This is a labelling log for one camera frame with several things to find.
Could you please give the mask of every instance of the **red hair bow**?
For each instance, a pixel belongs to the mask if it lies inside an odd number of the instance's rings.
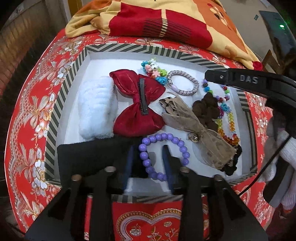
[[[148,76],[137,75],[128,69],[111,72],[110,77],[123,94],[133,98],[133,104],[117,117],[113,128],[114,134],[125,137],[146,136],[159,131],[165,125],[163,118],[149,107],[148,114],[142,115],[138,84],[140,78],[143,78],[147,105],[157,100],[164,93],[165,87]]]

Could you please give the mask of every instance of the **metal hair clip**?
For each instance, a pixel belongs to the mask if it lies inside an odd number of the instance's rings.
[[[148,105],[146,102],[146,96],[145,96],[145,79],[140,78],[140,81],[138,82],[139,87],[139,94],[140,94],[140,105],[141,105],[141,114],[142,115],[148,115]]]

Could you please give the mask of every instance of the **brown scrunchie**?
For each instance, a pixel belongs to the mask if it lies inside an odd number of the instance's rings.
[[[218,125],[212,119],[219,117],[220,110],[218,100],[210,92],[207,92],[202,100],[193,103],[192,111],[204,127],[218,132]]]

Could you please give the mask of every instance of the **floor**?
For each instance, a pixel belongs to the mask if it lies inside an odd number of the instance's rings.
[[[266,26],[259,13],[260,10],[277,12],[272,5],[267,8],[260,0],[220,0],[220,2],[245,43],[259,56],[259,60],[264,59],[269,49],[273,51]]]

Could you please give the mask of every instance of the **white tray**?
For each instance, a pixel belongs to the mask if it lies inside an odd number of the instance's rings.
[[[84,141],[78,133],[79,115],[77,91],[82,81],[85,81],[89,78],[109,76],[110,72],[118,69],[130,69],[138,74],[145,74],[142,70],[141,62],[144,60],[149,60],[153,57],[156,58],[160,68],[166,69],[168,72],[171,70],[185,71],[186,73],[190,74],[199,81],[200,88],[196,94],[194,94],[193,96],[180,96],[189,107],[192,107],[194,101],[201,100],[203,98],[205,92],[202,88],[201,81],[204,78],[204,72],[207,70],[207,68],[204,66],[200,66],[198,64],[190,62],[185,62],[179,59],[168,58],[164,56],[156,56],[152,54],[148,55],[143,53],[126,52],[88,53],[88,55],[85,56],[85,59],[81,64],[79,70],[77,71],[74,81],[72,82],[72,85],[69,88],[68,95],[66,96],[66,101],[63,104],[61,117],[59,120],[59,126],[57,129],[55,148],[60,144],[70,144]],[[174,76],[172,80],[179,89],[188,91],[193,88],[193,84],[182,76]],[[224,97],[224,91],[219,85],[209,83],[209,86],[213,90],[215,95]],[[171,94],[167,93],[168,91],[172,92],[172,90],[167,87],[165,93],[159,99],[163,99],[168,96],[173,97]],[[240,143],[243,149],[243,153],[238,159],[237,170],[234,172],[232,176],[227,176],[224,172],[221,172],[208,166],[202,159],[197,144],[186,140],[186,132],[173,129],[169,126],[164,126],[162,130],[158,132],[172,133],[174,136],[177,136],[185,141],[185,145],[187,146],[188,152],[191,155],[191,157],[189,158],[190,163],[188,164],[188,167],[190,169],[194,170],[199,175],[207,177],[213,177],[215,174],[220,174],[228,182],[240,180],[240,178],[250,173],[250,169],[252,167],[252,162],[250,158],[250,137],[248,135],[249,127],[247,124],[246,116],[243,114],[236,89],[230,88],[230,91],[231,99],[227,102],[227,105],[232,109],[232,112],[234,114],[234,122],[237,135],[243,139],[243,141]],[[117,98],[119,107],[117,115],[119,115],[126,107],[133,103],[133,100],[132,98],[126,98],[122,96],[122,94],[119,91],[117,91]],[[152,102],[149,105],[149,107],[156,113],[161,115],[161,113],[163,112],[163,108],[160,106],[158,100]],[[230,136],[227,117],[223,118],[223,129],[226,135]],[[165,172],[161,158],[161,147],[164,144],[169,145],[171,154],[173,156],[181,158],[180,151],[176,148],[173,148],[174,144],[172,144],[170,141],[157,142],[155,144],[148,146],[149,157],[152,161],[152,164],[156,172]],[[59,179],[56,151],[54,155],[54,177],[56,179]],[[132,195],[152,196],[166,195],[168,193],[169,189],[167,182],[160,182],[158,180],[152,180],[149,178],[130,178],[128,181],[128,187],[126,189],[126,194]]]

